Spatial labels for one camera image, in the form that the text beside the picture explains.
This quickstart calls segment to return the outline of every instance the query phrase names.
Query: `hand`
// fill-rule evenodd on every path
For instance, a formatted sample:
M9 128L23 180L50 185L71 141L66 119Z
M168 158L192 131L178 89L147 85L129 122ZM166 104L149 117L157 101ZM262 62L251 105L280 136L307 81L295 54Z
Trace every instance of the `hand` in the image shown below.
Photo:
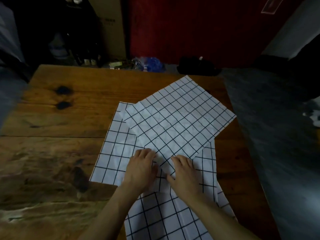
M152 167L152 160L155 156L156 153L147 148L137 150L129 160L121 185L126 185L128 189L133 190L137 197L146 191L156 179L158 165L155 164Z
M196 201L205 198L200 190L196 170L192 161L182 155L171 157L176 170L176 179L167 174L167 181L170 183L177 196L189 207Z

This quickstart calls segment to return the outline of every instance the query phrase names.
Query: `person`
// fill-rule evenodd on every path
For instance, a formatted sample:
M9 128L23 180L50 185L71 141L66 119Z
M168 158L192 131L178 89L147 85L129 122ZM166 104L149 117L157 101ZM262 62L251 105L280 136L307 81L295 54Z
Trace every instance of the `person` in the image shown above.
M151 149L137 150L129 160L121 185L102 212L94 219L78 240L116 239L131 206L140 194L155 181L158 166L152 166L156 153ZM177 196L199 217L214 240L257 240L252 232L225 214L199 188L196 171L189 158L178 155L171 158L175 179L167 175Z

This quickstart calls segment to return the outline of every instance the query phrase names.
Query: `table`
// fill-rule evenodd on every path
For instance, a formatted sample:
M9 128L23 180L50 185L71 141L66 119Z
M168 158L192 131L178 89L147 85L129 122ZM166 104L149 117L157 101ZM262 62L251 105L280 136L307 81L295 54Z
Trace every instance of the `table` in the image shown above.
M88 178L118 102L136 103L181 77L41 65L1 131L0 236L77 239L115 190ZM221 78L190 77L232 110ZM218 181L238 221L279 239L237 119L215 145Z

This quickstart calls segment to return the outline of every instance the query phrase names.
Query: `floor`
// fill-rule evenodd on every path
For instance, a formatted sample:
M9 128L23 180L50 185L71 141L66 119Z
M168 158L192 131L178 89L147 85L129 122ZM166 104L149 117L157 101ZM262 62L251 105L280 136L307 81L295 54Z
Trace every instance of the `floor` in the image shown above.
M177 73L175 65L166 68ZM221 76L282 239L319 239L320 153L316 129L302 116L304 91L256 69L224 69ZM0 127L26 88L0 68Z

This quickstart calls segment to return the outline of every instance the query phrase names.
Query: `white grid-patterned cloth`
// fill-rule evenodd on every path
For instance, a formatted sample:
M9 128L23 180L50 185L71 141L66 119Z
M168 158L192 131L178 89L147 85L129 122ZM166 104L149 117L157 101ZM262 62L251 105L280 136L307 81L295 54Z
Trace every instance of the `white grid-patterned cloth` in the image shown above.
M127 106L128 103L121 102L118 105L91 181L120 185L129 158L135 150L143 149L137 137L119 115L119 112ZM211 142L193 159L193 164L200 175L200 184L204 193L217 202L227 214L234 217L229 202L213 173L216 172L214 142ZM151 190L160 189L167 193L145 193L130 209L124 222L127 239L211 239L198 217L177 197L164 178L165 174L159 170Z
M170 175L175 172L172 156L193 159L235 118L234 113L188 76L126 106L120 116L141 146L157 153L155 161Z

